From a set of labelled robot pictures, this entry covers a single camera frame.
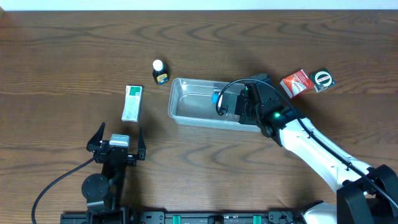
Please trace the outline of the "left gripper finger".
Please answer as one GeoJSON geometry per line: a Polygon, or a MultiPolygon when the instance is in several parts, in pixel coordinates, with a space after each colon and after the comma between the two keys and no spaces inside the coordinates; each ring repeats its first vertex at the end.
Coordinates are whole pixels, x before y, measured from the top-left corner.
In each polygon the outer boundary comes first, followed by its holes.
{"type": "Polygon", "coordinates": [[[97,132],[88,141],[86,145],[87,151],[96,152],[101,149],[101,141],[103,139],[104,129],[105,129],[105,123],[102,122],[97,132]]]}
{"type": "Polygon", "coordinates": [[[137,144],[137,160],[144,161],[146,158],[146,145],[144,142],[142,128],[139,128],[139,139],[137,144]]]}

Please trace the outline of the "blue white medicine box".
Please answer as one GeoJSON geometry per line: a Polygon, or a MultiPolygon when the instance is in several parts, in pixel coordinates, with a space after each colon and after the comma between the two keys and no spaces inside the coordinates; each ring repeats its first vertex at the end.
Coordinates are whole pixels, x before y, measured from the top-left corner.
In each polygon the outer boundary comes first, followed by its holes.
{"type": "Polygon", "coordinates": [[[218,91],[215,91],[214,93],[213,93],[213,95],[212,95],[212,99],[211,99],[211,102],[212,103],[216,103],[217,102],[217,100],[218,100],[218,97],[219,97],[219,92],[218,91]]]}

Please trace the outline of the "red white medicine box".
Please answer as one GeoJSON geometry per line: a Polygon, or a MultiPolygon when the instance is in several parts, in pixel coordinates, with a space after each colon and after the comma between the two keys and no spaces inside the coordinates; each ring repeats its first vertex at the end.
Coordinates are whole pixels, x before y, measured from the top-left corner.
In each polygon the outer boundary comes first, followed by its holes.
{"type": "Polygon", "coordinates": [[[280,85],[289,98],[294,98],[314,87],[314,83],[309,79],[303,69],[283,78],[280,81],[280,85]]]}

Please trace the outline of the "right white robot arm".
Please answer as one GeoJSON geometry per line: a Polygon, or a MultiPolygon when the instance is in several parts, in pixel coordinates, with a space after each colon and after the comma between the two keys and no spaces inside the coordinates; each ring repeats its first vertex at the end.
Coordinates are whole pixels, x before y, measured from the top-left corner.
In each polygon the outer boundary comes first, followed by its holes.
{"type": "Polygon", "coordinates": [[[240,78],[215,91],[218,115],[233,114],[242,124],[294,153],[336,194],[336,204],[315,202],[293,214],[294,223],[397,223],[397,174],[372,167],[342,150],[267,78],[240,78]]]}

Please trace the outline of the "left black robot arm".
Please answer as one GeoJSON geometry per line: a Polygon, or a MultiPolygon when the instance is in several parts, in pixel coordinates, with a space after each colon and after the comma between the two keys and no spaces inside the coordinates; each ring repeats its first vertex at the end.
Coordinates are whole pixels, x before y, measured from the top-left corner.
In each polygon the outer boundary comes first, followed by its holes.
{"type": "Polygon", "coordinates": [[[131,154],[129,153],[129,136],[113,134],[109,141],[104,140],[104,129],[105,124],[102,123],[86,145],[87,151],[93,153],[94,161],[103,166],[101,173],[91,174],[82,183],[81,192],[91,212],[118,208],[126,167],[135,167],[137,161],[143,161],[146,158],[146,145],[142,131],[139,131],[137,152],[131,154]]]}

